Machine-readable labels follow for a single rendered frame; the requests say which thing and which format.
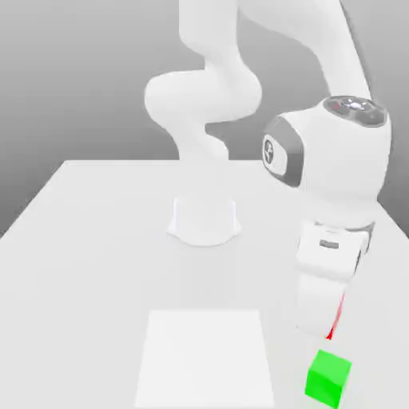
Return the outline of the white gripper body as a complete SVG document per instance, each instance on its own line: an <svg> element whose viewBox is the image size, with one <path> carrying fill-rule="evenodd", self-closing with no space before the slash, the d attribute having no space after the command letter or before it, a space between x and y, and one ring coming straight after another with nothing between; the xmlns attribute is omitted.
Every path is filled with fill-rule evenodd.
<svg viewBox="0 0 409 409"><path fill-rule="evenodd" d="M351 279L370 246L370 226L340 228L303 221L296 263L304 271L336 280Z"/></svg>

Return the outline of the small red cube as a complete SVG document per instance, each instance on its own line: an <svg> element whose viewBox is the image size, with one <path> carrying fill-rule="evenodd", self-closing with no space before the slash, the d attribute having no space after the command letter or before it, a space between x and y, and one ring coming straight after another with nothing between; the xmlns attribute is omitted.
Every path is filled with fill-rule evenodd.
<svg viewBox="0 0 409 409"><path fill-rule="evenodd" d="M335 319L334 319L334 321L333 321L333 323L332 323L332 327L331 327L331 329L330 329L328 335L326 336L326 339L327 339L327 340L331 340L331 339L332 339L332 337L333 337L333 335L334 335L334 332L335 332L335 330L336 330L336 327L337 327L337 325L338 325L338 323L339 323L340 316L341 316L341 314L342 314L342 308L343 308L344 298L345 298L345 292L344 292L343 295L341 296L341 300L340 300L339 306L338 306L337 311L336 311L336 317L335 317Z"/></svg>

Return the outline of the small green cube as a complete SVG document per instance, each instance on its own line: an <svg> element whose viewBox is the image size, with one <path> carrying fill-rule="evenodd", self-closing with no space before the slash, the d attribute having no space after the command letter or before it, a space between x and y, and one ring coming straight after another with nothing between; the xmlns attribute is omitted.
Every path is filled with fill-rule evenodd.
<svg viewBox="0 0 409 409"><path fill-rule="evenodd" d="M351 370L351 361L319 350L308 369L304 394L338 409Z"/></svg>

